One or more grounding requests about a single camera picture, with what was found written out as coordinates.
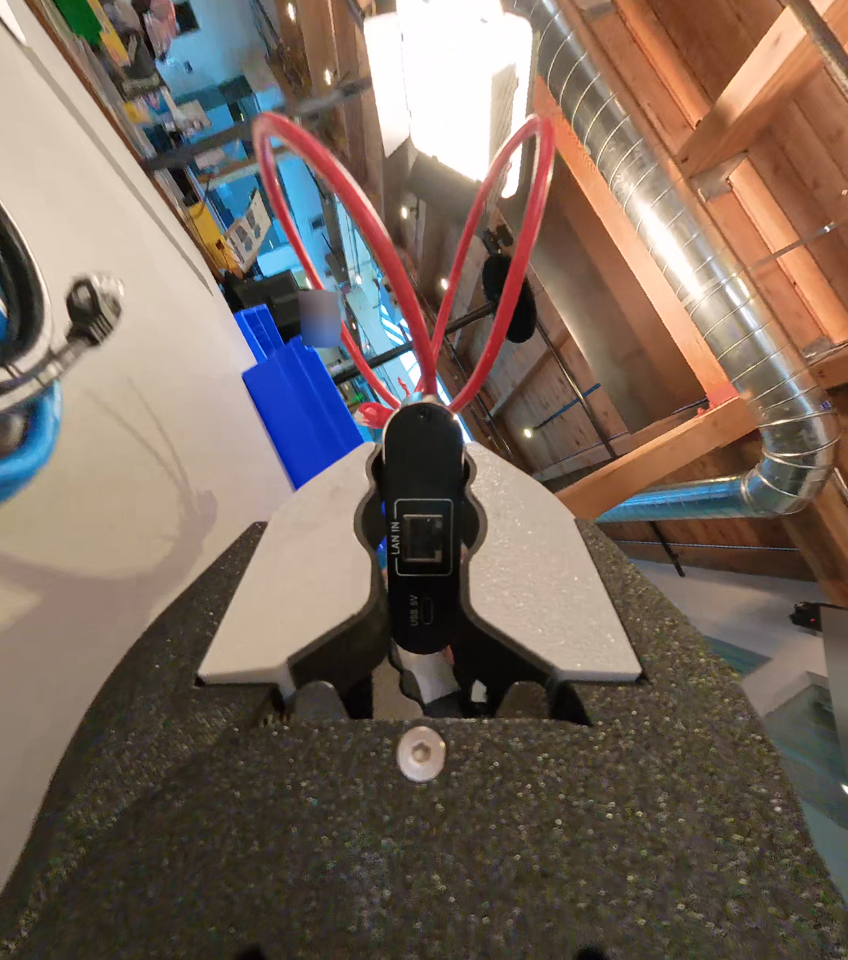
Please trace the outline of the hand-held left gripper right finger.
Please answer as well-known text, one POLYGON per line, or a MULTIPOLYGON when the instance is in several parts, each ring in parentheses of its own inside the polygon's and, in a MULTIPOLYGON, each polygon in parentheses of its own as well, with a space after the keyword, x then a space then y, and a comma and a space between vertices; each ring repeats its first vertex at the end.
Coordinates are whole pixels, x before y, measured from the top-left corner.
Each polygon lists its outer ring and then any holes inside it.
POLYGON ((640 661, 571 510, 478 443, 465 454, 478 517, 463 568, 467 611, 547 678, 636 682, 640 661))

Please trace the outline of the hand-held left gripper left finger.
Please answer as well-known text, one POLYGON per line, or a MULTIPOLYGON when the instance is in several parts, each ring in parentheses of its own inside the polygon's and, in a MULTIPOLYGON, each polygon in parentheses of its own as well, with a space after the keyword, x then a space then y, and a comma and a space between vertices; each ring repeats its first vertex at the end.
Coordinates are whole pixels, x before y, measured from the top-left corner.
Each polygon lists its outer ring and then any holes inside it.
POLYGON ((358 447, 272 515, 197 669, 205 686, 326 682, 352 689, 387 654, 387 600, 365 511, 380 512, 358 447))

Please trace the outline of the black ethernet adapter hub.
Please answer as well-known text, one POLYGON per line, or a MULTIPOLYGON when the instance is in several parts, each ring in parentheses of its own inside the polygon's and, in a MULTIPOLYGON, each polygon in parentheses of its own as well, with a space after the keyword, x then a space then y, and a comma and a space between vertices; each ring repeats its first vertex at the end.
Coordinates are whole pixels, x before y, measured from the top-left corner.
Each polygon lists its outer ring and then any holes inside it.
POLYGON ((383 430, 378 482, 394 642, 417 655, 448 647, 461 613, 465 438, 438 399, 419 395, 383 430))

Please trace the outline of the blue plastic bin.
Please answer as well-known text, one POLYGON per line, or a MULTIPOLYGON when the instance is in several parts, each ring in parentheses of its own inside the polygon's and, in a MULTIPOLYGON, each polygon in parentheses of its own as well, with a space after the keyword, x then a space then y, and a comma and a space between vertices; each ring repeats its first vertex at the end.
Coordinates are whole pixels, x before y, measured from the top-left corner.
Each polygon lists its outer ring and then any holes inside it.
POLYGON ((294 489, 367 442, 318 352, 283 340, 267 306, 234 314, 256 363, 241 376, 294 489))

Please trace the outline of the yellow box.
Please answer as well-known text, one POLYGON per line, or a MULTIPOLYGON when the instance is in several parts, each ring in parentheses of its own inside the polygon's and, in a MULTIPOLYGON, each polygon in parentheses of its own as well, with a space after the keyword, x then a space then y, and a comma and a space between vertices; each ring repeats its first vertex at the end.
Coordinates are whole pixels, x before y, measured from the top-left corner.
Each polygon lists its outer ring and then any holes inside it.
POLYGON ((190 225, 202 249, 219 274, 231 273, 243 276, 238 258, 227 240, 226 233, 218 222, 213 209, 203 201, 185 207, 190 225))

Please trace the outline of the bright ceiling light panel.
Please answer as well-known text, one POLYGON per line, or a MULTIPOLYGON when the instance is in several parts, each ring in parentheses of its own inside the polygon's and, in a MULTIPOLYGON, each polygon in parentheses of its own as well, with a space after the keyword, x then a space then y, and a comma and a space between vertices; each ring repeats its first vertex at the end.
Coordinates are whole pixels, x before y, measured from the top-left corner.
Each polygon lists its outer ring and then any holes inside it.
POLYGON ((534 33, 495 1, 398 1, 362 24, 383 156, 480 183, 528 113, 534 33))

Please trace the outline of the silver air duct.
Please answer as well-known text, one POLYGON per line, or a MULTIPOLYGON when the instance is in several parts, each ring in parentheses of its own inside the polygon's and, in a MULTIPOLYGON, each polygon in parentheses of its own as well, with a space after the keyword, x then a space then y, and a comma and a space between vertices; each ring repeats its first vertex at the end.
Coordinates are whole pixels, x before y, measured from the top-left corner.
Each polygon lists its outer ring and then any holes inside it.
POLYGON ((749 471, 642 491, 596 521, 753 520, 802 512, 834 470, 840 429, 826 391, 652 132, 625 106, 573 4, 508 6, 539 34, 538 75, 573 144, 609 188, 761 436, 761 459, 749 471))

